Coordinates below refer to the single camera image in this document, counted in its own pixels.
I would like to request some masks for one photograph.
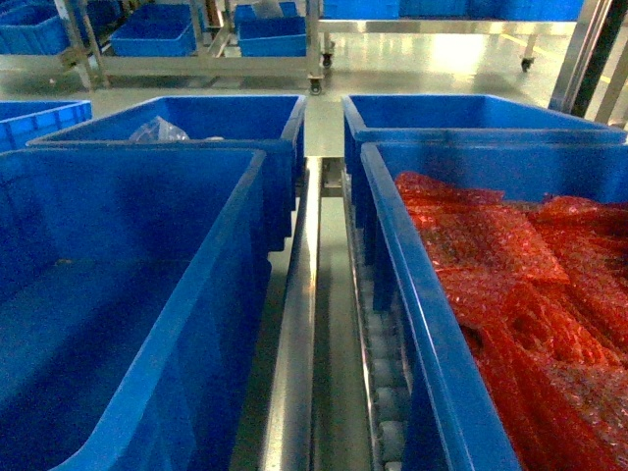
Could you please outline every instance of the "plastic storage crate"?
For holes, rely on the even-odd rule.
[[[331,20],[396,20],[399,0],[325,0],[324,17]]]
[[[0,101],[0,152],[90,119],[89,101]]]
[[[243,22],[237,32],[243,57],[304,57],[307,48],[303,17]]]
[[[403,17],[463,17],[467,0],[401,0],[399,14]]]
[[[304,114],[305,97],[298,95],[170,96],[47,135],[29,145],[66,148],[152,145],[264,150],[272,168],[266,176],[271,247],[283,250],[284,237],[291,234],[294,183],[304,165]],[[190,140],[156,144],[129,141],[137,128],[157,116],[186,131]],[[206,140],[215,136],[222,140]]]
[[[350,173],[360,145],[377,141],[451,143],[624,143],[626,132],[489,95],[352,95],[344,108]]]
[[[111,46],[118,56],[189,56],[196,50],[189,7],[144,5],[111,35]]]
[[[584,0],[508,0],[500,6],[499,18],[528,22],[575,22]]]
[[[54,55],[69,46],[54,6],[29,5],[0,15],[0,54]]]
[[[270,277],[265,165],[224,149],[4,156],[3,470],[228,468]]]
[[[361,161],[353,196],[365,213],[365,246],[375,254],[374,307],[403,311],[414,371],[403,469],[519,469],[393,179],[414,171],[461,187],[503,189],[512,200],[538,202],[549,193],[628,201],[628,147],[382,143],[364,145]],[[402,302],[391,303],[395,293]]]
[[[583,0],[469,0],[474,19],[528,22],[575,22]]]
[[[298,9],[295,2],[281,2],[279,6],[282,8],[285,18],[298,17]],[[237,5],[234,12],[234,26],[239,28],[242,22],[251,22],[257,20],[253,7],[250,5]]]
[[[120,3],[116,0],[92,0],[87,3],[86,11],[96,35],[103,32],[107,25],[115,22],[122,16]],[[78,22],[78,28],[83,39],[87,39],[87,32],[82,21]]]

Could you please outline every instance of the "stainless steel frame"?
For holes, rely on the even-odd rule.
[[[345,172],[341,175],[342,181],[342,199],[344,201],[344,221],[346,225],[346,238],[349,247],[349,265],[351,267],[351,281],[353,287],[353,299],[355,303],[355,315],[357,318],[357,332],[360,341],[360,353],[362,360],[362,371],[364,374],[364,391],[366,394],[366,414],[369,425],[369,438],[371,443],[371,470],[383,471],[381,463],[381,450],[380,442],[378,440],[378,423],[375,411],[375,400],[372,394],[373,385],[371,368],[369,366],[369,353],[367,346],[367,334],[366,327],[364,326],[364,314],[366,312],[366,300],[362,289],[360,288],[360,281],[364,281],[364,274],[360,273],[360,264],[358,263],[360,244],[359,236],[355,231],[355,225],[353,223],[353,211],[351,209],[351,184],[348,176]]]
[[[608,88],[606,89],[606,93],[604,94],[604,98],[602,99],[602,104],[598,110],[598,114],[596,115],[596,121],[598,123],[611,124],[613,126],[618,126],[620,128],[624,128],[626,126],[626,117],[624,116],[622,120],[615,123],[610,123],[610,117],[612,115],[613,110],[617,104],[617,100],[619,99],[619,95],[626,84],[626,80],[628,79],[628,41],[624,46],[624,49],[619,56],[619,61],[617,62],[617,67],[615,68],[615,72],[610,78],[610,83],[608,84]]]
[[[612,0],[586,0],[549,102],[552,110],[570,113],[602,32]]]
[[[192,12],[203,0],[189,0]],[[290,58],[222,57],[229,45],[233,27],[228,2],[225,3],[223,24],[209,46],[205,46],[205,31],[197,15],[192,15],[196,53],[190,57],[116,57],[106,45],[102,50],[102,73],[111,76],[182,76],[182,77],[303,77],[314,83],[323,78],[320,67],[318,23],[320,0],[307,2],[307,56]],[[96,41],[91,46],[98,48]]]
[[[543,34],[569,35],[574,23],[501,22],[464,20],[321,20],[324,33],[401,34]]]
[[[81,21],[84,20],[84,5],[80,2]],[[92,90],[97,83],[98,74],[89,64],[91,48],[85,49],[79,33],[79,19],[70,6],[69,0],[55,0],[55,7],[61,17],[64,29],[70,41],[70,47],[51,56],[4,55],[0,56],[0,73],[35,73],[44,76],[57,76],[76,68],[83,86]],[[85,24],[88,33],[93,34],[91,24]]]
[[[321,182],[321,160],[309,158],[288,267],[260,471],[310,469]]]

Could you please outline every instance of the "metal rail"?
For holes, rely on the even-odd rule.
[[[372,376],[369,367],[369,353],[366,341],[366,327],[364,326],[365,300],[359,286],[359,281],[363,280],[363,274],[359,273],[358,266],[358,236],[354,229],[353,211],[351,209],[351,188],[348,177],[342,172],[342,199],[344,201],[344,221],[346,225],[346,238],[349,248],[349,265],[351,267],[351,284],[353,287],[353,299],[355,301],[355,311],[357,317],[357,333],[360,341],[360,354],[362,359],[362,370],[364,374],[364,391],[366,393],[366,413],[369,425],[369,439],[371,443],[371,469],[372,471],[382,471],[380,442],[378,440],[378,425],[375,413],[375,403],[373,398]]]
[[[571,113],[612,0],[586,0],[558,74],[549,107]]]
[[[320,32],[404,34],[542,34],[565,36],[575,23],[465,20],[321,20]]]
[[[321,181],[320,159],[308,159],[288,267],[260,471],[310,469]]]

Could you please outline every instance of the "rack leg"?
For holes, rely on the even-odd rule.
[[[336,44],[332,41],[332,36],[328,32],[323,33],[323,67],[329,69],[332,66],[334,48]]]
[[[80,81],[82,81],[85,88],[91,91],[94,87],[95,76],[92,72],[91,66],[89,65],[89,58],[87,57],[85,48],[82,44],[82,38],[80,37],[79,24],[77,23],[77,17],[75,16],[74,6],[70,0],[55,0],[55,7],[57,7],[57,12],[59,13],[61,22],[66,30],[68,38],[70,39],[70,44],[77,53],[77,68]]]
[[[523,59],[521,59],[521,70],[524,73],[528,72],[534,64],[534,46],[537,44],[537,39],[539,39],[538,34],[531,34],[528,38],[528,45],[523,53]]]
[[[318,21],[321,16],[320,0],[308,0],[307,7],[307,72],[310,80],[310,93],[318,95],[323,91],[321,80],[325,78],[321,69],[321,38]]]
[[[608,88],[606,89],[606,93],[604,94],[602,104],[600,105],[600,109],[598,110],[598,115],[596,116],[596,121],[598,123],[603,123],[606,125],[610,121],[610,116],[615,109],[617,100],[619,100],[619,95],[621,94],[621,90],[623,90],[627,79],[628,42],[626,42],[626,46],[624,47],[624,50],[619,57],[617,67],[615,68],[615,72],[610,79],[610,83],[608,84]]]

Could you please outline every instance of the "red bubble wrap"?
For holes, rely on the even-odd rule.
[[[617,276],[625,269],[625,255],[593,244],[578,233],[545,234],[571,279],[571,292],[587,308],[589,321],[628,353],[628,292]]]
[[[520,391],[513,371],[508,343],[499,328],[473,330],[461,326],[471,345],[478,369],[484,378],[501,423],[522,465],[533,470],[559,469],[546,450],[531,421],[526,398]]]
[[[545,365],[545,373],[551,385],[591,428],[604,448],[602,456],[612,458],[616,468],[628,469],[626,370],[549,362]]]
[[[459,324],[471,329],[505,328],[503,304],[517,283],[509,274],[459,270],[439,273],[439,279]]]
[[[625,469],[617,463],[614,450],[600,439],[590,421],[585,420],[581,411],[569,402],[568,397],[578,392],[550,379],[548,365],[557,362],[535,357],[516,346],[509,351],[512,371],[529,407],[530,420],[545,450],[560,463],[551,469]]]
[[[396,178],[396,187],[399,194],[406,201],[406,197],[423,201],[438,201],[464,204],[497,204],[503,200],[503,191],[490,189],[463,189],[450,184],[431,179],[414,172],[403,172]]]
[[[569,283],[558,260],[523,213],[483,209],[463,218],[469,232],[497,255],[503,271],[531,281]]]
[[[519,284],[502,308],[512,337],[529,351],[573,364],[621,366],[619,356],[578,323],[557,297]]]
[[[437,273],[498,266],[491,249],[468,231],[463,215],[443,211],[437,206],[414,208],[411,213]]]
[[[628,234],[628,210],[587,198],[558,196],[528,217],[535,225],[550,224],[554,228],[587,226],[605,234]]]

